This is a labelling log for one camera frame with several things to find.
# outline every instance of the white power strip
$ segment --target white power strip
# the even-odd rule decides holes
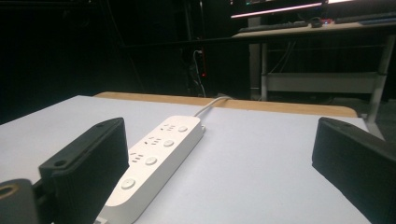
[[[130,167],[99,214],[110,224],[135,222],[204,135],[200,119],[173,116],[128,150]]]

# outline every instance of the monitor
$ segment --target monitor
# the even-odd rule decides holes
[[[230,0],[232,19],[320,8],[325,0]]]

